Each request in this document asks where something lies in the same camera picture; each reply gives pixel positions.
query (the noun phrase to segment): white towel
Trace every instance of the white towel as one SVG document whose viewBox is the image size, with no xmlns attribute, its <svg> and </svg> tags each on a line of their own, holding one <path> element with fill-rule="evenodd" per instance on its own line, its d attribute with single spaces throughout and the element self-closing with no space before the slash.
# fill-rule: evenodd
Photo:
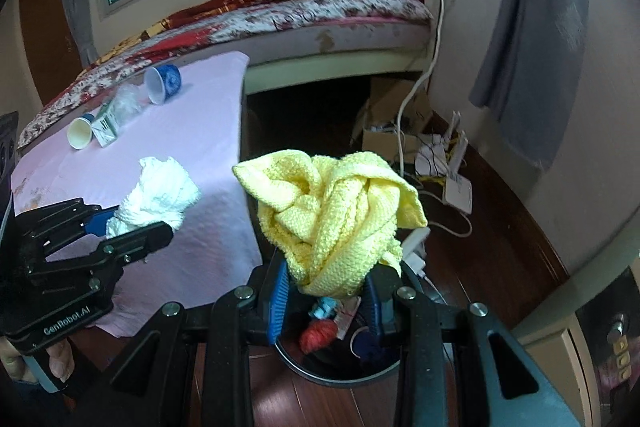
<svg viewBox="0 0 640 427">
<path fill-rule="evenodd" d="M 164 221 L 178 230 L 184 211 L 200 199 L 200 190 L 173 158 L 142 158 L 142 174 L 131 193 L 107 221 L 107 238 Z"/>
</svg>

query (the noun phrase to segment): yellow towel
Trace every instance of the yellow towel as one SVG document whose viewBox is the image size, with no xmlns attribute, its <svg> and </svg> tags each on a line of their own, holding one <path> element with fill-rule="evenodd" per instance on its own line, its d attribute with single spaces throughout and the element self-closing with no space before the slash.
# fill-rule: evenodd
<svg viewBox="0 0 640 427">
<path fill-rule="evenodd" d="M 415 188 L 372 152 L 338 160 L 285 150 L 233 171 L 258 200 L 262 232 L 310 295 L 353 295 L 375 263 L 400 273 L 396 228 L 427 225 Z"/>
</svg>

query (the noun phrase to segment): bed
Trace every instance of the bed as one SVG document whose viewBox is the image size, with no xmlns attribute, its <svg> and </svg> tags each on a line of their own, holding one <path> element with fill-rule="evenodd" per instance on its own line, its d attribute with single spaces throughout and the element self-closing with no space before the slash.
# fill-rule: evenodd
<svg viewBox="0 0 640 427">
<path fill-rule="evenodd" d="M 237 50 L 248 55 L 244 92 L 363 74 L 422 71 L 438 0 L 291 0 L 235 10 L 162 33 L 87 71 L 22 130 L 20 153 L 98 107 L 151 66 L 178 67 Z"/>
</svg>

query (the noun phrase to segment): cardboard box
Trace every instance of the cardboard box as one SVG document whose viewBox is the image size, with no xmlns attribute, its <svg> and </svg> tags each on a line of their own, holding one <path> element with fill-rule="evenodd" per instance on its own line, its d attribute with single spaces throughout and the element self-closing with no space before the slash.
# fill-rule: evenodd
<svg viewBox="0 0 640 427">
<path fill-rule="evenodd" d="M 114 113 L 113 99 L 102 105 L 91 124 L 91 129 L 102 147 L 107 147 L 110 143 L 116 141 L 120 126 Z"/>
<path fill-rule="evenodd" d="M 396 133 L 393 131 L 382 132 L 376 129 L 395 126 L 400 104 L 412 87 L 414 87 L 414 82 L 410 80 L 373 77 L 370 97 L 358 111 L 356 117 L 356 123 L 351 133 L 352 142 L 362 134 L 362 150 L 372 151 L 388 162 L 397 162 L 399 156 Z M 408 125 L 402 129 L 404 131 L 402 151 L 405 163 L 415 162 L 415 155 L 420 149 L 420 140 L 417 134 L 425 130 L 432 116 L 433 111 L 427 93 L 420 88 L 402 114 L 403 121 L 408 119 Z"/>
</svg>

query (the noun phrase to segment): pink tablecloth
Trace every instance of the pink tablecloth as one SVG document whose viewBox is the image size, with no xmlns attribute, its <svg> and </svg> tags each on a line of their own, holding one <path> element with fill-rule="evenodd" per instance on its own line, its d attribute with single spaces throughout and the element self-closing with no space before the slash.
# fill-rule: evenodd
<svg viewBox="0 0 640 427">
<path fill-rule="evenodd" d="M 106 148 L 96 140 L 71 149 L 66 128 L 20 160 L 12 175 L 16 212 L 82 197 L 103 207 L 119 204 L 140 177 L 145 156 L 172 156 L 200 188 L 202 199 L 184 225 L 148 263 L 127 266 L 116 286 L 103 329 L 131 336 L 167 301 L 185 307 L 214 301 L 248 279 L 260 264 L 242 187 L 231 172 L 238 162 L 242 78 L 248 57 L 217 55 L 181 68 L 182 89 L 165 105 L 150 106 Z M 58 253 L 72 257 L 95 246 L 94 236 Z"/>
</svg>

